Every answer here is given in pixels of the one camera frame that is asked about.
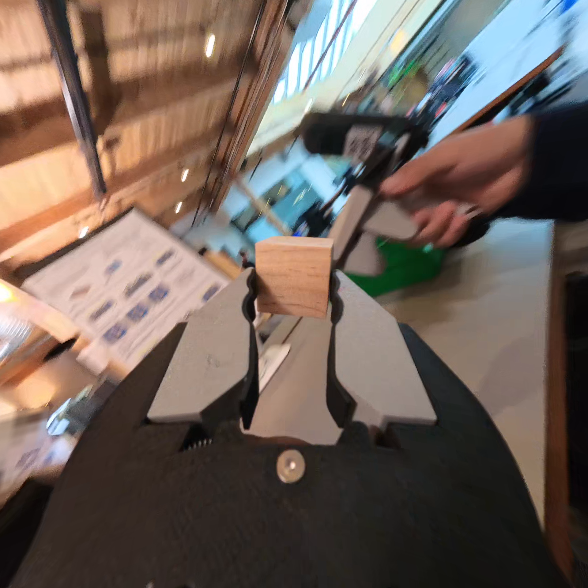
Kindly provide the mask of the green plastic bin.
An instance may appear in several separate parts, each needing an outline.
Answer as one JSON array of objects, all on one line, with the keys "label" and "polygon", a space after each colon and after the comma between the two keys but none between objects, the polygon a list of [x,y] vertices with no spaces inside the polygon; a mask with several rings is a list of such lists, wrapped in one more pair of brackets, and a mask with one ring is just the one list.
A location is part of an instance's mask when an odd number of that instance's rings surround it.
[{"label": "green plastic bin", "polygon": [[343,269],[372,298],[431,281],[440,274],[446,257],[445,250],[431,245],[413,247],[382,237],[375,238],[373,245],[377,262],[374,272],[370,268]]}]

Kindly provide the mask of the skylight window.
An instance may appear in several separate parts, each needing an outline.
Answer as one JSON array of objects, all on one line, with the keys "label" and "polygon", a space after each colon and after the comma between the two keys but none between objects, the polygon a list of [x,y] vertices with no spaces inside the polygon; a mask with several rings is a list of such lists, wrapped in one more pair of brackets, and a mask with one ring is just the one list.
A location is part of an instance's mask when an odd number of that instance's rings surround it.
[{"label": "skylight window", "polygon": [[330,77],[376,1],[314,1],[300,22],[271,105]]}]

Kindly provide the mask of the black steel beam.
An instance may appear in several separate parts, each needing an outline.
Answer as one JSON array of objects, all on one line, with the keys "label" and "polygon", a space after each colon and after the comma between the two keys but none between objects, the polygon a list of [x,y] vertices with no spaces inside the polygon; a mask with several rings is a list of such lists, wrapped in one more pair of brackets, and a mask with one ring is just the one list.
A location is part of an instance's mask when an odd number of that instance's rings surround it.
[{"label": "black steel beam", "polygon": [[79,73],[65,1],[37,1],[40,16],[51,46],[51,55],[61,80],[63,99],[77,143],[85,158],[93,197],[103,203],[107,186],[97,150],[89,102]]}]

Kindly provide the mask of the printed instruction sheet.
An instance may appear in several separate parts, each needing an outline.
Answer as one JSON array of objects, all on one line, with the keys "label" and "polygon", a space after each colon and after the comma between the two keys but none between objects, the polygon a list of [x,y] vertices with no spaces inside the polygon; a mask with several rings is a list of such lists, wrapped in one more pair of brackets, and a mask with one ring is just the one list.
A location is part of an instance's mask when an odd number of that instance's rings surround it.
[{"label": "printed instruction sheet", "polygon": [[23,289],[132,370],[229,279],[138,211],[28,277]]}]

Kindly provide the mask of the blue striped wooden cube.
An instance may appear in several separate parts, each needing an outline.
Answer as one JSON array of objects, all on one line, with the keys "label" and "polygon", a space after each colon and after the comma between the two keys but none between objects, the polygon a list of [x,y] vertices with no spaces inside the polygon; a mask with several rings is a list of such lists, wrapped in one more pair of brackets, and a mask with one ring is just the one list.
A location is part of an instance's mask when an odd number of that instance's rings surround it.
[{"label": "blue striped wooden cube", "polygon": [[333,249],[329,238],[274,236],[256,243],[257,310],[326,318]]}]

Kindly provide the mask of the person's right hand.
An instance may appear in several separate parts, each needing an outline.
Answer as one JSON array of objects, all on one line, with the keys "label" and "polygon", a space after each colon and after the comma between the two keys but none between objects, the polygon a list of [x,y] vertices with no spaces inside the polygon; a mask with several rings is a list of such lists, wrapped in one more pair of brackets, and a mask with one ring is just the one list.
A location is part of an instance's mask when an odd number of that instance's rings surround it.
[{"label": "person's right hand", "polygon": [[412,213],[418,227],[413,243],[451,247],[471,222],[460,205],[490,215],[511,201],[526,180],[533,126],[524,115],[448,136],[384,180],[383,197],[438,202]]}]

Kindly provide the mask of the person's right forearm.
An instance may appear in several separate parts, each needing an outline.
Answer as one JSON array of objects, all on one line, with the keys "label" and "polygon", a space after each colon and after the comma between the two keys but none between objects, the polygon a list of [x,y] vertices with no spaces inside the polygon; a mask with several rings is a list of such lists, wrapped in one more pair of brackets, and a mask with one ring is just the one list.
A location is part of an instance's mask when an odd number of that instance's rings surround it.
[{"label": "person's right forearm", "polygon": [[495,218],[587,221],[587,102],[532,116],[526,179]]}]

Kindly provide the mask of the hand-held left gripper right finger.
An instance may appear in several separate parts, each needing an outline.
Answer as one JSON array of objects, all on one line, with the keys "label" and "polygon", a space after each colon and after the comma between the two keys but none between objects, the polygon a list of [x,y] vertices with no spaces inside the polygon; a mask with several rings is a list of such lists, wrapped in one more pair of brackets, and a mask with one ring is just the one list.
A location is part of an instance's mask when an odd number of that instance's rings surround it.
[{"label": "hand-held left gripper right finger", "polygon": [[327,408],[340,429],[361,422],[433,425],[437,415],[397,320],[341,271],[332,274]]}]

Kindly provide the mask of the long white table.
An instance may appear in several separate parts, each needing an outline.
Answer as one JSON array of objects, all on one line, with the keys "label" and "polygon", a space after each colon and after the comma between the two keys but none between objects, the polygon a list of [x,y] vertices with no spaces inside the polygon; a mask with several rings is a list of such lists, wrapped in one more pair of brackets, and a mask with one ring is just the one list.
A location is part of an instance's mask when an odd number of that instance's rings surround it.
[{"label": "long white table", "polygon": [[562,1],[511,1],[466,48],[476,65],[467,85],[431,131],[429,145],[485,124],[562,55]]}]

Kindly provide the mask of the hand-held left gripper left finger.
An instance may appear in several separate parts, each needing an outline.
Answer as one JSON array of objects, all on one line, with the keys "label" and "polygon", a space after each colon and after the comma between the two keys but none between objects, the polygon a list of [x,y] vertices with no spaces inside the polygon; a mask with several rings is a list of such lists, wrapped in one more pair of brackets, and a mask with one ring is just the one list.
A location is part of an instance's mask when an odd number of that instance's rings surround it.
[{"label": "hand-held left gripper left finger", "polygon": [[255,271],[246,269],[196,311],[149,408],[153,423],[226,421],[251,427],[258,403]]}]

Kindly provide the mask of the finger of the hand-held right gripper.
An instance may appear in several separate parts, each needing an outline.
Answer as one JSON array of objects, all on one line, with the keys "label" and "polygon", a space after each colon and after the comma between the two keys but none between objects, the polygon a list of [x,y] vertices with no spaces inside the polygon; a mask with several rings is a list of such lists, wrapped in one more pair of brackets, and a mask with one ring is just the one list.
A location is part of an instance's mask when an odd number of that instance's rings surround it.
[{"label": "finger of the hand-held right gripper", "polygon": [[345,264],[361,236],[361,223],[373,199],[367,187],[354,187],[334,221],[334,264]]},{"label": "finger of the hand-held right gripper", "polygon": [[376,277],[385,269],[386,261],[379,251],[377,237],[368,232],[360,233],[347,255],[347,274]]}]

